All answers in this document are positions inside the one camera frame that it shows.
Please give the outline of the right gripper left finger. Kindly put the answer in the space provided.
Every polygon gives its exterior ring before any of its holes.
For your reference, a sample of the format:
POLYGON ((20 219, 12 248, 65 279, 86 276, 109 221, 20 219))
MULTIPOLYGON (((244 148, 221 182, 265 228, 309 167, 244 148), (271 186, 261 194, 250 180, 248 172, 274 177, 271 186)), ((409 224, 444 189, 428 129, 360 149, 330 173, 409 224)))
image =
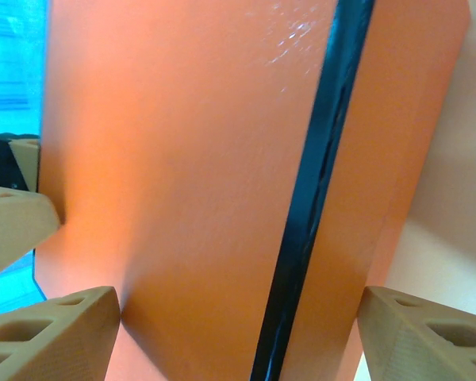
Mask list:
POLYGON ((120 320, 109 286, 0 314, 0 381, 104 381, 120 320))

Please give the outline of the orange wrapping paper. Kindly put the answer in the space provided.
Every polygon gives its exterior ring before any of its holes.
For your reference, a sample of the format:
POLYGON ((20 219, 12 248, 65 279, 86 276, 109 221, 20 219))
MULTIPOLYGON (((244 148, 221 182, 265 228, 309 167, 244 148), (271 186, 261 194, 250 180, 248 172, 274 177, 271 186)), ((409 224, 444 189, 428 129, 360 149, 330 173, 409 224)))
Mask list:
POLYGON ((469 0, 50 0, 36 251, 105 381, 352 381, 469 0))

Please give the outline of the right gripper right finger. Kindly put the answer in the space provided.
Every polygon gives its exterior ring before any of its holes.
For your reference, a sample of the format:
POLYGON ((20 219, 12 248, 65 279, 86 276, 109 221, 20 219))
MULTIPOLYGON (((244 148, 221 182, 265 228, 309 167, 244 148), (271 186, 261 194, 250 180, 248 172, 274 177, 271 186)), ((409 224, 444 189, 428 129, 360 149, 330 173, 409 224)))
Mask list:
POLYGON ((476 381, 476 315, 366 287, 357 315, 371 381, 476 381))

